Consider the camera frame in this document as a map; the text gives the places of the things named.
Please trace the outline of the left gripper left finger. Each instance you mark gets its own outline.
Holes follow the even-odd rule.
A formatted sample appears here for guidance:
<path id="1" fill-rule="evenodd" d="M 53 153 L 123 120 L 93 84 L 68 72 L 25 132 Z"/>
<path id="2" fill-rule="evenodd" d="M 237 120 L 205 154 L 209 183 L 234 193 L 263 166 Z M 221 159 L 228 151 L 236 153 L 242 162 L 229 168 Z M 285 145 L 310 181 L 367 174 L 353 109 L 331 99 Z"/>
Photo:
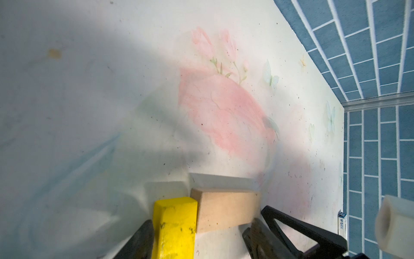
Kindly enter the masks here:
<path id="1" fill-rule="evenodd" d="M 155 231 L 152 220 L 145 221 L 114 259 L 151 259 Z"/>

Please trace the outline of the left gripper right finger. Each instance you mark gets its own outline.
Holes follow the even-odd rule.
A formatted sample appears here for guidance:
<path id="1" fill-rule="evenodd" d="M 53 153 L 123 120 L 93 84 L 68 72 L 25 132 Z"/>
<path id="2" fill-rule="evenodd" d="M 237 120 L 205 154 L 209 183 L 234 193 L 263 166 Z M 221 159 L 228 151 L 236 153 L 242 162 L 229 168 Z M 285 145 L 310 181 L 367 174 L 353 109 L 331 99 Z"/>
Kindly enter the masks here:
<path id="1" fill-rule="evenodd" d="M 252 259 L 292 259 L 293 254 L 258 218 L 242 234 Z"/>

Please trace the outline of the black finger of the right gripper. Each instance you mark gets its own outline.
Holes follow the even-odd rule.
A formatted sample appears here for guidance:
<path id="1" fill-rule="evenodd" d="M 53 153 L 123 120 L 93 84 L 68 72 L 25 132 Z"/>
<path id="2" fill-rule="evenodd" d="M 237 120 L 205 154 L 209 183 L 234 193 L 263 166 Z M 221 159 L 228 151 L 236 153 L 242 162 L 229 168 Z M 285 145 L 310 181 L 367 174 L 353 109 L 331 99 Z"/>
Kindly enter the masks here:
<path id="1" fill-rule="evenodd" d="M 311 225 L 304 221 L 298 220 L 270 206 L 265 206 L 261 215 L 269 227 L 276 240 L 281 242 L 283 248 L 286 248 L 296 259 L 346 259 L 344 254 L 348 251 L 347 241 L 341 235 L 329 232 L 320 227 Z M 316 242 L 312 248 L 305 252 L 300 251 L 286 236 L 278 225 L 281 222 L 294 229 L 300 234 L 305 235 Z"/>

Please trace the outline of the yellow block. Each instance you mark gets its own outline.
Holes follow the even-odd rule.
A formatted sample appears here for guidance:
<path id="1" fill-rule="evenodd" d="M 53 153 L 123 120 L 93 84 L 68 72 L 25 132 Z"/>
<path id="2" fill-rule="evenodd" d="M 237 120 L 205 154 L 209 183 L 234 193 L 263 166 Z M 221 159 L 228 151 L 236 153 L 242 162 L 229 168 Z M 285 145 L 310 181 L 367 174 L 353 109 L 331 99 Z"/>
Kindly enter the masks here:
<path id="1" fill-rule="evenodd" d="M 190 197 L 165 199 L 154 203 L 153 259 L 194 257 L 197 206 L 197 201 Z"/>

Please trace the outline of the tan wooden block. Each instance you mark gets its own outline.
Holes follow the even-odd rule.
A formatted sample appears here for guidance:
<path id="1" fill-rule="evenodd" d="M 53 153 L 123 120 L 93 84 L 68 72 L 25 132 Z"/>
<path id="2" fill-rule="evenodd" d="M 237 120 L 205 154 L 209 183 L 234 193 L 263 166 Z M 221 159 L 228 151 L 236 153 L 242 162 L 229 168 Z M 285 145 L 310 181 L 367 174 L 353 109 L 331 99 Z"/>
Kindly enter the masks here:
<path id="1" fill-rule="evenodd" d="M 261 194 L 250 190 L 193 188 L 197 201 L 196 233 L 207 233 L 248 224 L 259 215 Z"/>

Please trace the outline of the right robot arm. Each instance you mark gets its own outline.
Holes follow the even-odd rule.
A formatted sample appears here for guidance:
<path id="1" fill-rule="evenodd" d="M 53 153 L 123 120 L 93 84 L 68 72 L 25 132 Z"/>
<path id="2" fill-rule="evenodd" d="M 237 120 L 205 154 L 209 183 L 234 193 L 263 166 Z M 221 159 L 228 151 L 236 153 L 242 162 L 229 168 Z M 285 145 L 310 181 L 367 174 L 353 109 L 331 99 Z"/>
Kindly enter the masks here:
<path id="1" fill-rule="evenodd" d="M 262 247 L 270 259 L 343 259 L 346 239 L 339 235 L 295 219 L 277 209 L 266 206 L 261 212 L 269 227 L 270 244 Z M 306 252 L 299 251 L 280 229 L 278 222 L 309 237 L 316 245 Z M 396 259 L 414 256 L 414 203 L 386 195 L 375 220 L 378 248 Z"/>

